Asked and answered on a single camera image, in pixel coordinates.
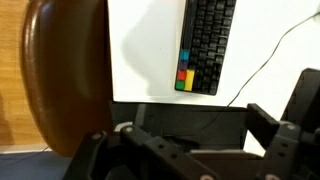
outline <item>keyboard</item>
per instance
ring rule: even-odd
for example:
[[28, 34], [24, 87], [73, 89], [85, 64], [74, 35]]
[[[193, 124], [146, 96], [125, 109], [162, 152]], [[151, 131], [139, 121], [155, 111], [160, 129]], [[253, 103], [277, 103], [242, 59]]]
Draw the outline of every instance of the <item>keyboard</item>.
[[187, 0], [175, 90], [216, 95], [236, 0]]

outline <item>black machine part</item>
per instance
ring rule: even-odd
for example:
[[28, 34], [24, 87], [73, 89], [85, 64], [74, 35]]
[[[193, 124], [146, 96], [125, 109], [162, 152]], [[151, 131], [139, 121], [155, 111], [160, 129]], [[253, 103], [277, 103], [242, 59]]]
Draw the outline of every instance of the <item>black machine part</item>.
[[142, 180], [320, 180], [319, 97], [320, 72], [306, 69], [281, 121], [248, 104], [246, 128], [266, 149], [263, 157], [240, 150], [183, 152], [162, 137], [126, 126], [119, 136], [87, 134], [64, 179], [105, 180], [114, 168], [126, 166]]
[[[248, 105], [249, 109], [255, 107], [258, 106]], [[278, 125], [264, 157], [244, 151], [184, 153], [136, 126], [122, 128], [118, 137], [107, 137], [104, 132], [88, 134], [64, 179], [105, 179], [112, 168], [120, 165], [127, 166], [143, 180], [319, 179], [316, 174], [319, 169], [309, 168], [304, 161], [319, 156], [320, 144], [315, 142], [315, 135], [292, 123]]]

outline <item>desk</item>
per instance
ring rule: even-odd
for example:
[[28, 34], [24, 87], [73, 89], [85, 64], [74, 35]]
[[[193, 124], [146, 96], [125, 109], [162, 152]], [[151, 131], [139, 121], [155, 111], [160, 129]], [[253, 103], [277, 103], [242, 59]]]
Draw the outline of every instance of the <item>desk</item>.
[[[109, 0], [108, 6], [115, 101], [225, 106], [283, 34], [320, 10], [320, 0], [238, 0], [217, 96], [174, 90], [185, 0]], [[279, 119], [301, 71], [320, 69], [319, 32], [315, 17], [289, 33], [231, 106], [254, 102]]]
[[0, 145], [44, 143], [31, 116], [20, 73], [19, 48], [27, 3], [0, 1]]

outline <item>keyboard key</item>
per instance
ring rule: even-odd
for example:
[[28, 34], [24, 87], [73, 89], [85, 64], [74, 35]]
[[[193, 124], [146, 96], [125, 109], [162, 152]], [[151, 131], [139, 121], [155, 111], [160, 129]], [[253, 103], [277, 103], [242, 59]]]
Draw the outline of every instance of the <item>keyboard key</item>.
[[216, 60], [216, 62], [222, 62], [223, 61], [223, 56], [216, 55], [215, 60]]
[[194, 70], [187, 70], [187, 76], [185, 80], [184, 90], [185, 91], [191, 91], [192, 90], [192, 84], [193, 84], [193, 78], [194, 78]]
[[236, 4], [236, 0], [227, 0], [227, 6], [234, 6]]
[[205, 67], [205, 61], [204, 59], [198, 59], [198, 67], [199, 68], [204, 68]]
[[204, 18], [204, 20], [206, 21], [206, 22], [213, 22], [213, 15], [211, 15], [211, 14], [207, 14], [206, 15], [206, 17]]
[[224, 0], [218, 0], [217, 2], [217, 10], [223, 11], [224, 10], [225, 1]]
[[197, 65], [196, 65], [196, 64], [191, 64], [191, 63], [188, 64], [188, 69], [193, 69], [193, 70], [195, 70], [196, 68], [197, 68]]
[[211, 75], [212, 74], [212, 70], [211, 68], [205, 68], [204, 69], [204, 74], [207, 74], [207, 75]]
[[214, 11], [214, 3], [209, 3], [207, 6], [207, 11]]
[[194, 55], [198, 55], [199, 53], [199, 49], [198, 48], [191, 48], [191, 54], [194, 54]]
[[210, 43], [209, 43], [209, 47], [210, 47], [211, 49], [216, 50], [216, 49], [217, 49], [217, 43], [216, 43], [216, 42], [210, 42]]
[[230, 25], [231, 25], [231, 19], [223, 19], [222, 25], [224, 25], [224, 26], [230, 26]]
[[208, 51], [208, 56], [211, 58], [214, 58], [214, 56], [216, 55], [216, 52], [209, 50]]
[[202, 35], [202, 42], [209, 42], [210, 35], [209, 34], [203, 34]]
[[212, 33], [211, 34], [211, 40], [212, 41], [218, 42], [219, 37], [220, 37], [220, 35], [218, 33]]
[[206, 11], [203, 9], [198, 9], [197, 10], [197, 16], [204, 16], [206, 14]]
[[188, 61], [179, 61], [178, 69], [187, 70], [187, 68], [188, 68]]
[[202, 81], [200, 79], [194, 79], [192, 84], [193, 91], [200, 91], [202, 87]]
[[183, 90], [184, 89], [184, 81], [176, 81], [176, 89], [177, 90]]
[[211, 25], [209, 25], [209, 24], [204, 25], [203, 30], [204, 31], [211, 31]]
[[200, 38], [193, 38], [192, 45], [194, 46], [200, 46], [201, 40]]
[[208, 93], [210, 88], [210, 83], [209, 82], [202, 82], [202, 88], [201, 92], [202, 93]]
[[181, 49], [180, 51], [180, 60], [182, 61], [188, 61], [189, 60], [189, 50], [187, 49]]
[[207, 52], [206, 51], [200, 51], [199, 52], [199, 56], [200, 57], [206, 57], [207, 56]]
[[216, 21], [222, 21], [222, 19], [223, 19], [223, 13], [222, 13], [222, 12], [216, 12], [216, 13], [214, 14], [214, 20], [216, 20]]
[[208, 48], [208, 43], [201, 43], [201, 46], [200, 46], [202, 49], [206, 49]]
[[189, 59], [189, 63], [197, 64], [197, 57], [196, 56], [191, 56], [190, 59]]
[[184, 81], [186, 79], [187, 71], [178, 70], [177, 79]]
[[218, 65], [217, 65], [217, 71], [218, 71], [218, 72], [221, 72], [221, 69], [222, 69], [222, 65], [221, 65], [221, 64], [218, 64]]
[[210, 80], [211, 80], [211, 78], [210, 78], [210, 76], [203, 76], [203, 80], [202, 80], [202, 82], [203, 83], [210, 83]]
[[212, 73], [211, 79], [218, 80], [217, 73]]
[[226, 48], [219, 46], [217, 52], [218, 52], [219, 54], [224, 54], [224, 53], [226, 52]]
[[232, 17], [233, 9], [231, 9], [231, 8], [226, 8], [224, 14], [225, 14], [227, 17]]
[[209, 93], [210, 94], [216, 94], [217, 93], [217, 89], [218, 89], [218, 82], [217, 81], [212, 81], [211, 84], [210, 84]]
[[208, 67], [213, 67], [213, 65], [214, 65], [215, 63], [214, 63], [214, 59], [207, 59], [207, 61], [206, 61], [206, 65], [208, 66]]
[[197, 77], [203, 77], [203, 69], [202, 69], [202, 68], [197, 68], [197, 69], [195, 70], [195, 75], [196, 75]]
[[202, 30], [201, 29], [194, 29], [194, 35], [199, 35], [201, 36], [202, 35]]
[[228, 36], [228, 35], [229, 35], [229, 29], [227, 29], [227, 28], [222, 28], [222, 29], [221, 29], [221, 35], [222, 35], [222, 36]]
[[227, 44], [227, 38], [223, 38], [223, 37], [219, 38], [219, 44], [220, 45], [226, 45]]
[[207, 0], [199, 0], [199, 5], [201, 6], [207, 5]]
[[196, 25], [203, 26], [203, 20], [202, 19], [196, 19]]

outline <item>chair backrest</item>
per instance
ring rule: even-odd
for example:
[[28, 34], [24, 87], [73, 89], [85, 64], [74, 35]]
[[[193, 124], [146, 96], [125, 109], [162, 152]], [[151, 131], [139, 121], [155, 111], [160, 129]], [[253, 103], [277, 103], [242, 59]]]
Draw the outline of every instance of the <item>chair backrest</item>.
[[112, 79], [104, 0], [33, 0], [21, 67], [29, 106], [47, 144], [73, 156], [83, 135], [112, 133]]

